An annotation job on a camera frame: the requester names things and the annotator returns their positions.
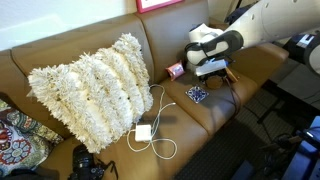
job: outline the white power adapter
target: white power adapter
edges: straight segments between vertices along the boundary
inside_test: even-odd
[[[137,125],[136,126],[136,142],[150,141],[151,140],[151,125]]]

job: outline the couch backrest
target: couch backrest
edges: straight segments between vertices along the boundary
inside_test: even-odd
[[[62,126],[64,128],[63,130],[57,130],[57,128],[61,128],[61,124],[49,115],[50,113],[46,108],[40,103],[35,102],[35,100],[31,101],[25,97],[30,90],[26,77],[33,68],[59,65],[62,63],[69,64],[72,61],[78,60],[79,55],[82,55],[84,52],[93,54],[99,48],[108,48],[118,40],[122,33],[131,33],[141,44],[143,58],[150,75],[149,83],[152,84],[154,81],[154,65],[144,28],[140,19],[130,14],[14,47],[12,49],[14,63],[11,62],[11,64],[16,64],[18,67],[15,66],[15,70],[18,71],[18,68],[20,68],[22,73],[20,72],[19,82],[13,80],[12,82],[8,82],[8,84],[12,83],[15,84],[11,84],[12,86],[19,86],[16,89],[21,89],[21,92],[13,92],[12,90],[15,89],[15,87],[10,87],[11,89],[8,89],[6,92],[9,92],[9,95],[14,97],[13,101],[15,101],[22,111],[27,112],[29,116],[52,130],[55,130],[60,135],[68,137],[69,131],[65,129],[64,126]]]
[[[168,77],[166,67],[184,59],[184,47],[190,42],[189,30],[200,23],[209,23],[207,0],[184,0],[135,15],[142,20],[149,40],[156,83]]]

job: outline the decorative pillow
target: decorative pillow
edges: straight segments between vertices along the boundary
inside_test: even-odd
[[[43,162],[61,136],[0,100],[0,177]]]
[[[88,151],[99,153],[130,130],[153,99],[138,40],[123,34],[115,44],[68,65],[34,69],[33,94],[67,125]]]

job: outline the brown leather couch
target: brown leather couch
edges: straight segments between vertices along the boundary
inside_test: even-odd
[[[195,84],[201,85],[198,79],[187,72],[171,81],[165,71],[166,67],[184,59],[183,50],[189,43],[188,31],[199,23],[224,26],[209,18],[207,0],[185,0],[144,14],[112,18],[0,52],[0,91],[7,94],[24,113],[66,139],[54,148],[49,158],[41,164],[41,169],[52,170],[60,179],[67,179],[72,172],[73,148],[80,142],[61,122],[50,116],[36,98],[26,97],[30,91],[26,78],[29,72],[37,67],[71,63],[83,52],[94,53],[98,48],[110,47],[122,33],[131,33],[142,45],[150,85],[156,83],[165,87],[163,104],[177,104],[161,113],[156,135],[174,140],[177,153],[171,160],[158,158],[151,147],[135,153],[129,149],[124,136],[96,157],[105,163],[115,161],[120,179],[171,179],[181,170],[196,151],[232,120],[236,111],[226,83],[217,90],[204,87],[210,95],[195,104],[185,92]],[[288,52],[272,44],[235,52],[232,58],[236,63],[230,65],[230,69],[240,77],[238,82],[232,83],[237,94],[236,104],[239,107],[245,104],[287,56]],[[152,124],[158,113],[162,91],[152,88],[151,92],[154,105],[151,111],[144,114],[141,122],[144,124]],[[135,143],[133,133],[130,139],[135,148],[145,145]],[[156,143],[155,148],[164,156],[170,156],[173,152],[172,144],[167,142]],[[104,179],[115,179],[115,175],[108,171]]]

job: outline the wall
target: wall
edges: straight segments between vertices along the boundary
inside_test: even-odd
[[[208,0],[223,21],[236,0]],[[243,0],[246,4],[253,0]],[[136,12],[136,0],[1,0],[0,51],[104,19]]]

